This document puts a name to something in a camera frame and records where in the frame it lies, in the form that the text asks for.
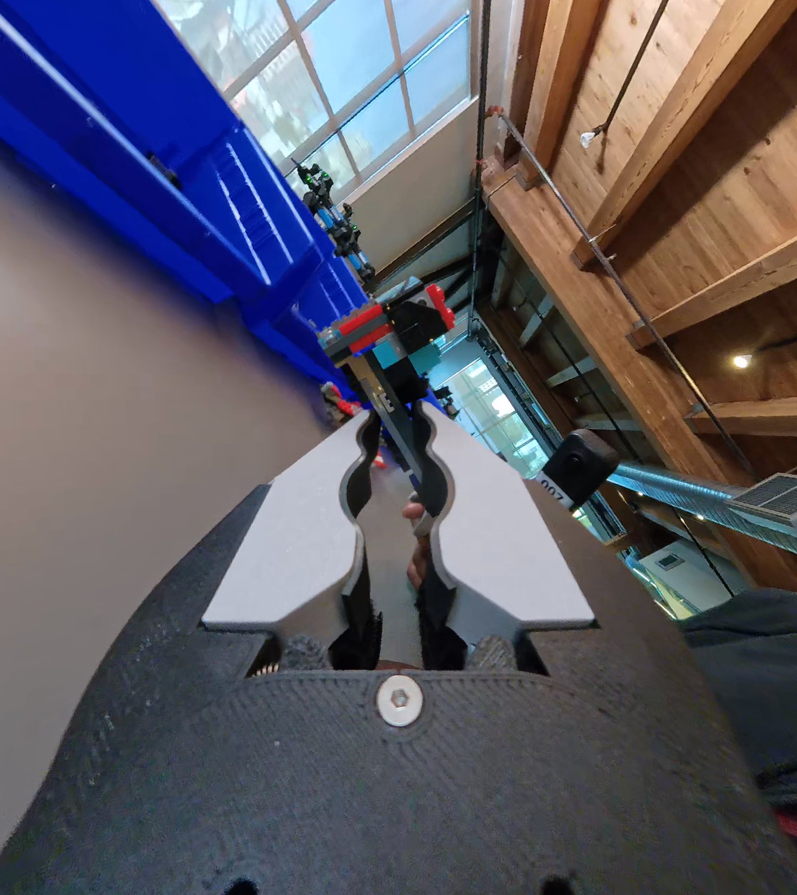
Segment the toy brick model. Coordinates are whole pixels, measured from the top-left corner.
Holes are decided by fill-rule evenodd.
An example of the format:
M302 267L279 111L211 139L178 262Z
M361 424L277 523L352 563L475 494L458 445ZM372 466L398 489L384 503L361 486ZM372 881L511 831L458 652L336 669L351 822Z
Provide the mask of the toy brick model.
M428 374L439 360L437 341L455 322L442 289L418 284L315 331L327 358L380 418L388 447L415 487L413 500L423 506L417 536L430 535L449 497L446 474L431 451L437 431L430 412L440 408L428 400Z

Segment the person's dark clothing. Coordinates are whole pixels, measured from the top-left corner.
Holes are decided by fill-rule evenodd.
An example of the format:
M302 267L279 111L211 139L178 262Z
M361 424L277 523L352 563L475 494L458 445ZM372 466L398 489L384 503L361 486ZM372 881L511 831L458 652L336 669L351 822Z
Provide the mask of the person's dark clothing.
M677 625L797 849L797 593L742 591Z

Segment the person's right hand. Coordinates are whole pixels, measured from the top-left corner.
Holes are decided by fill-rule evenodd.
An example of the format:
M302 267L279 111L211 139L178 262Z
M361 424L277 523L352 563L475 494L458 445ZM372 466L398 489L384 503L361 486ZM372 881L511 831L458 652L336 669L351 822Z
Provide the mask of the person's right hand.
M428 573L431 520L416 498L410 499L404 506L402 517L412 525L416 541L406 574L412 587L419 591Z

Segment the rusty ceiling rod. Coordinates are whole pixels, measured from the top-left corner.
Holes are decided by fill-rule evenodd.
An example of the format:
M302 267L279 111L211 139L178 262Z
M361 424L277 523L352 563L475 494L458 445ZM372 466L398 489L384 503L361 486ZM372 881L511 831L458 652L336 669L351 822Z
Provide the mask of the rusty ceiling rod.
M610 260L610 258L607 257L603 249L600 247L598 243L598 237L592 235L587 230L581 218L579 218L579 216L573 211L572 206L561 193L560 189L555 184L544 166L537 160L535 152L526 143L526 140L523 137L522 133L512 123L511 119L504 111L504 108L498 105L491 105L487 108L485 115L486 117L496 117L502 123L504 123L510 134L520 145L524 156L534 165L535 171L539 175L539 178L545 185L548 186L549 190L561 204L561 207L574 224L580 236L583 237L583 240L585 241L585 247L592 252L595 260L600 264L603 271L610 277L612 282L616 285L619 293L624 297L633 312L637 315L638 322L640 322L647 330L647 333L652 337L653 342L660 347L663 356L670 364L672 364L675 371L684 380L685 385L695 397L695 402L698 405L698 409L706 413L710 423L715 428L717 433L721 436L726 447L728 447L729 452L734 455L735 459L738 461L744 471L750 476L751 480L753 482L757 482L759 477L753 464L750 463L748 457L740 448L739 444L734 440L733 436L725 428L720 418L713 410L711 403L707 400L704 391L700 388L700 386L697 385L695 379L690 375L683 362L672 351L666 340L659 334L658 330L655 328L652 322L650 322L650 320L645 316L642 307L634 297L631 290L628 288L628 285L626 284L622 276L618 274L612 261Z

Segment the hanging spot lamp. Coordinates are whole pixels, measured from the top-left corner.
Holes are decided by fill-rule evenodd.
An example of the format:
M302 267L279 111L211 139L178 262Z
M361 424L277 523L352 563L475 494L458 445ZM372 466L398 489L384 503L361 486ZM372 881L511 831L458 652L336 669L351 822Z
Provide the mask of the hanging spot lamp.
M599 136L604 135L608 131L610 126L612 125L614 119L617 116L618 109L621 106L624 97L628 93L628 89L631 85L631 82L634 80L634 77L638 71L639 65L644 58L645 52L647 51L647 49L651 43L653 35L654 35L654 33L661 21L661 18L664 15L669 3L670 3L669 1L660 1L659 2L659 5L657 6L657 8L651 18L649 27L647 28L647 31L641 41L641 44L636 52L636 55L628 68L626 77L617 92L617 95L610 107L609 113L608 113L607 117L605 118L605 120L601 124L596 125L593 129L591 129L589 131L584 131L580 134L580 143L583 148L585 148L585 149L589 148L591 146L591 144L594 142L594 140L596 140Z

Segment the loose toy bricks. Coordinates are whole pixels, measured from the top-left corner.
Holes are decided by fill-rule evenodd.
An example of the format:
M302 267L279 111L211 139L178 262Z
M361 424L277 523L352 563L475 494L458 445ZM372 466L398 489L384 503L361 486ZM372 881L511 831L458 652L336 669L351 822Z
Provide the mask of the loose toy bricks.
M327 417L337 429L363 411L361 403L346 399L332 381L321 384L319 390L325 402Z

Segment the silver ventilation duct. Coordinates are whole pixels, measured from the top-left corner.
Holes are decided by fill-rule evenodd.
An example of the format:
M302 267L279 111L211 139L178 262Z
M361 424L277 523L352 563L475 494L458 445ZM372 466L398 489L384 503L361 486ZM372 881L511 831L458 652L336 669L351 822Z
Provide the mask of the silver ventilation duct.
M792 527L731 510L728 500L749 489L677 475L658 467L621 463L609 482L686 511L731 531L797 555L797 518Z

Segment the large blue storage bin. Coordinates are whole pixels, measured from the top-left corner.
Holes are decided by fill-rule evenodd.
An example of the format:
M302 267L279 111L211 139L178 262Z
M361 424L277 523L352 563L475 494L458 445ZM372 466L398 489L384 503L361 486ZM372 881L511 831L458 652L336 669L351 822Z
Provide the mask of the large blue storage bin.
M154 3L0 2L0 140L213 302L260 285L191 187L236 124Z

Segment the wooden ceiling beam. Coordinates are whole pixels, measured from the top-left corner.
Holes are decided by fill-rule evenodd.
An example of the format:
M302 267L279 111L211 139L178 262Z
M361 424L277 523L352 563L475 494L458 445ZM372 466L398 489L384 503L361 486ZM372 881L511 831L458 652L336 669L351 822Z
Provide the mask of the wooden ceiling beam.
M715 404L711 412L692 412L687 426L698 434L721 434L713 419L729 435L797 438L797 397Z
M741 304L797 280L797 235L706 286L647 323L635 326L630 344L642 350L666 338L715 318Z
M797 1L726 1L672 85L572 252L596 262L797 8Z
M512 121L551 172L608 3L526 1L512 97Z

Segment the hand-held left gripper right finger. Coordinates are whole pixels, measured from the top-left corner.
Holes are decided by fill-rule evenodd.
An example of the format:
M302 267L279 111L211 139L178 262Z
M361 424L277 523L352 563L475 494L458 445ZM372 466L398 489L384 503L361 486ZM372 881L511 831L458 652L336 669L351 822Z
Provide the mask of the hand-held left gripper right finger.
M465 643L590 627L594 610L526 480L433 405L416 405L418 496L430 556L421 597Z

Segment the large paned window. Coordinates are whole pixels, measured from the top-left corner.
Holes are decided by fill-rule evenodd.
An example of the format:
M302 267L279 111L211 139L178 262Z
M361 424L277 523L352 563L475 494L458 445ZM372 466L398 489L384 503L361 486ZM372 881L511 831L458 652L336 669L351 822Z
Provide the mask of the large paned window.
M349 196L471 98L471 2L156 6L299 195Z

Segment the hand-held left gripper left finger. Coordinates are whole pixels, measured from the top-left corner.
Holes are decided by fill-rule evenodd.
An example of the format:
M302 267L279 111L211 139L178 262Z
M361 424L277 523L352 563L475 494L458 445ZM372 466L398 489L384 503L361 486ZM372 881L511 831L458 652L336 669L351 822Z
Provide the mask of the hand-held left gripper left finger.
M303 634L325 646L372 624L358 522L381 420L363 411L276 476L201 621L211 630Z

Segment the duct vent grille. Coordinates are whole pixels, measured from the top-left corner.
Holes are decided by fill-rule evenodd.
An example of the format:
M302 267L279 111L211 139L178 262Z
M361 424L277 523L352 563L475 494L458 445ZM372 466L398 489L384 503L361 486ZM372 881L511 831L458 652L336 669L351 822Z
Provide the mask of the duct vent grille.
M728 500L731 510L792 527L797 518L797 475L777 474Z

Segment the small blue storage bin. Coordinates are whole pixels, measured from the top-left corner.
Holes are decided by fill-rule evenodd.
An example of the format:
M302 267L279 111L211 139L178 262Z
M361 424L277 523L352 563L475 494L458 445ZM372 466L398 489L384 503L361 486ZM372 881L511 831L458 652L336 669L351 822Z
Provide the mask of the small blue storage bin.
M260 285L236 296L244 326L297 371L352 392L318 332L366 303L347 261L271 163L236 124L208 144L194 201L258 270Z

